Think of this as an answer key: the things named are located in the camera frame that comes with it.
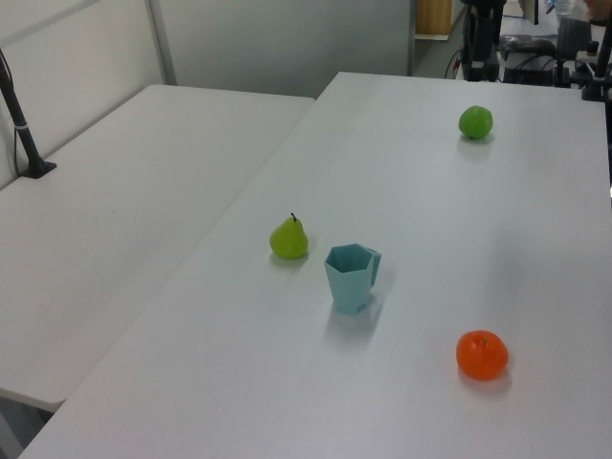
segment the orange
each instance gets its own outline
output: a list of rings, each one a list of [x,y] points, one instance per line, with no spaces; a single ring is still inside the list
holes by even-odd
[[[470,378],[492,380],[506,368],[508,349],[495,333],[475,330],[457,341],[457,363]]]

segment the table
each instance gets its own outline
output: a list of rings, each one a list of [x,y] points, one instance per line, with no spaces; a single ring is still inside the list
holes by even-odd
[[[0,192],[0,396],[55,411],[313,100],[151,86]]]
[[[607,457],[607,180],[579,91],[339,74],[22,457]],[[294,262],[268,246],[291,211]],[[382,263],[339,316],[323,261],[352,242]],[[493,382],[457,370],[479,328]]]

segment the cup handle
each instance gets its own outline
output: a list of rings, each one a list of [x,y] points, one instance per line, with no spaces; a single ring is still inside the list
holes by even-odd
[[[374,266],[372,267],[372,282],[370,283],[370,287],[374,287],[374,283],[376,282],[376,276],[379,273],[379,265],[381,264],[381,258],[383,258],[383,256],[377,251],[370,249],[369,247],[366,247],[366,249],[374,256]]]

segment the hexagonal cup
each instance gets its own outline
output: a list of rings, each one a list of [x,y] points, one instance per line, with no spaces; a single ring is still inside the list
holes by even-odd
[[[354,316],[365,309],[376,282],[381,254],[361,244],[333,247],[325,260],[325,271],[341,314]]]

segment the wooden panel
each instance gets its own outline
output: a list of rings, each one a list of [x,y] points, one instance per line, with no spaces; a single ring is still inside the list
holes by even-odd
[[[418,0],[417,33],[448,35],[451,15],[452,0]]]

